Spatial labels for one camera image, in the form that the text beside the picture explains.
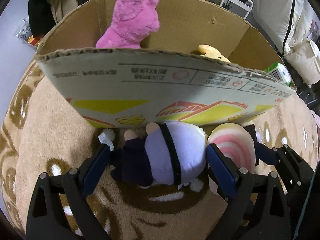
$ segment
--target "yellow plush toy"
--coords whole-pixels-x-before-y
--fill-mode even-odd
[[[221,53],[217,49],[209,45],[199,45],[198,50],[201,54],[203,54],[201,56],[230,62],[226,57],[221,55]]]

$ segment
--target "cardboard box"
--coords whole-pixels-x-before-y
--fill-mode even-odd
[[[90,0],[42,40],[41,70],[95,127],[243,122],[295,91],[262,71],[281,58],[241,17],[203,0],[160,0],[141,50],[95,49],[116,0]],[[199,56],[217,48],[232,63]]]

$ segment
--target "black strap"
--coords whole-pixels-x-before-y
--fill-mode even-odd
[[[291,13],[290,13],[290,19],[289,19],[289,26],[288,26],[288,30],[287,30],[287,33],[285,35],[285,38],[284,38],[284,41],[283,41],[283,44],[282,44],[282,57],[284,56],[284,46],[285,46],[285,43],[287,42],[287,39],[289,37],[289,33],[291,31],[291,26],[292,26],[292,19],[293,19],[293,14],[294,14],[294,6],[296,4],[296,0],[292,0],[292,7],[291,7]]]
[[[176,148],[174,146],[170,131],[169,131],[166,123],[163,123],[160,126],[160,129],[161,129],[164,141],[167,144],[167,147],[169,150],[172,169],[173,169],[174,184],[179,185],[179,184],[181,184],[181,166],[180,166],[180,162],[179,162]]]

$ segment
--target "red circle icon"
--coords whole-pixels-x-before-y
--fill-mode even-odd
[[[238,81],[232,83],[232,85],[233,85],[234,87],[240,86],[241,84],[242,84],[242,81],[241,81],[241,80],[238,80]]]

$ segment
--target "brown pattern on blanket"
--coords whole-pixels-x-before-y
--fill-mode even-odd
[[[0,182],[10,223],[22,232],[38,175],[64,174],[92,155],[100,129],[93,128],[32,62],[12,98],[0,133]],[[296,95],[250,121],[268,147],[287,143],[315,168],[316,125]],[[206,127],[207,133],[212,128]],[[123,139],[116,132],[121,145]],[[274,168],[261,163],[256,172]],[[64,211],[72,230],[81,235],[64,195]],[[226,204],[208,190],[205,170],[190,185],[153,185],[148,189],[114,182],[108,167],[87,202],[112,239],[205,239]]]

